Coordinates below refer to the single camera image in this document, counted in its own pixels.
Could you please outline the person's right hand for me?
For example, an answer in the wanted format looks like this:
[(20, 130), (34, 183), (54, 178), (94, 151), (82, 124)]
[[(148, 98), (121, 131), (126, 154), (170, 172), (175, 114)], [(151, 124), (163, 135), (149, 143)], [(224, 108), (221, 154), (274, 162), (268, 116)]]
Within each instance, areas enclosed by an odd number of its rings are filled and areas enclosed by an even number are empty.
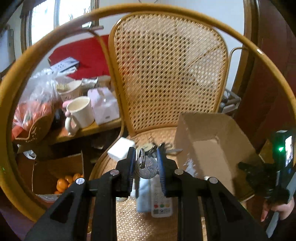
[(267, 201), (263, 203), (262, 207), (262, 214), (261, 214), (261, 219), (260, 221), (263, 222), (265, 221), (267, 214), (269, 211), (274, 211), (279, 213), (280, 220), (286, 219), (293, 211), (295, 206), (295, 201), (294, 198), (292, 198), (288, 204), (268, 204)]

